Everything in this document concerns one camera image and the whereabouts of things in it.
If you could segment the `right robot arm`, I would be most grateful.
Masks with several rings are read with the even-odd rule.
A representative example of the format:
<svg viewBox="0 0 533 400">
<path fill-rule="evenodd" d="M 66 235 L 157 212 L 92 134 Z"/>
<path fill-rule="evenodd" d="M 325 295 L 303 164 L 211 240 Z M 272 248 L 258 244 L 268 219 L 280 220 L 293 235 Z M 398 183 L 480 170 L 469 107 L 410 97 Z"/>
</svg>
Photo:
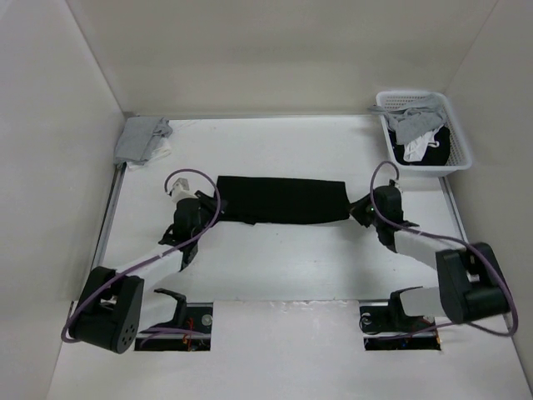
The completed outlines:
<svg viewBox="0 0 533 400">
<path fill-rule="evenodd" d="M 361 306 L 364 332 L 413 333 L 432 326 L 435 318 L 472 324 L 511 311 L 491 247 L 421 234 L 418 225 L 405 220 L 401 192 L 394 184 L 380 186 L 351 203 L 349 213 L 363 227 L 375 228 L 380 244 L 388 250 L 413 258 L 437 274 L 435 287 L 399 289 L 385 306 Z"/>
</svg>

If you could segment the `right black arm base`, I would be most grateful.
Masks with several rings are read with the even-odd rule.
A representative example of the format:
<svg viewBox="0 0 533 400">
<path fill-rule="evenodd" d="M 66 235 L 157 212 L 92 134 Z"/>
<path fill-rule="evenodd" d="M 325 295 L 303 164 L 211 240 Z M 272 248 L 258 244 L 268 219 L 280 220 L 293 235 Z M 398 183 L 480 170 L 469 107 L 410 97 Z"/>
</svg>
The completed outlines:
<svg viewBox="0 0 533 400">
<path fill-rule="evenodd" d="M 392 308 L 385 303 L 363 303 L 359 310 L 359 328 L 367 351 L 441 350 L 436 331 L 414 335 L 424 328 L 434 327 L 436 324 L 432 317 L 400 316 L 395 319 Z"/>
</svg>

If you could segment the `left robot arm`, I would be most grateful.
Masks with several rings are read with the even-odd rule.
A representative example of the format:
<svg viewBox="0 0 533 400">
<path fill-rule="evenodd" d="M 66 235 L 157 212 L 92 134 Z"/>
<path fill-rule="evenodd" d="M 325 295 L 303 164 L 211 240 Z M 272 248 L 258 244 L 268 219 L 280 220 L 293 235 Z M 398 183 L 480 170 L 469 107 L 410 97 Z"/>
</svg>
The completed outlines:
<svg viewBox="0 0 533 400">
<path fill-rule="evenodd" d="M 162 284 L 192 263 L 200 237 L 226 207 L 219 194 L 179 195 L 173 222 L 152 252 L 121 267 L 95 267 L 89 273 L 61 339 L 117 354 L 166 335 L 181 337 L 188 351 L 198 343 L 206 345 L 212 333 L 212 305 L 189 303 L 186 295 Z"/>
</svg>

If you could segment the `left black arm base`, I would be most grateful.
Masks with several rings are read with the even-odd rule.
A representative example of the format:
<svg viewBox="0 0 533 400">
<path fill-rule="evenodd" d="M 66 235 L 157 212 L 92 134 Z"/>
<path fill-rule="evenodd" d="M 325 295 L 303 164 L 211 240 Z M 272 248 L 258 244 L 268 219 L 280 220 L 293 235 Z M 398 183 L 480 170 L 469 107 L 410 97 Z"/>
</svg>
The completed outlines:
<svg viewBox="0 0 533 400">
<path fill-rule="evenodd" d="M 205 352 L 211 349 L 214 304 L 188 302 L 158 288 L 143 299 L 134 343 L 138 352 Z"/>
</svg>

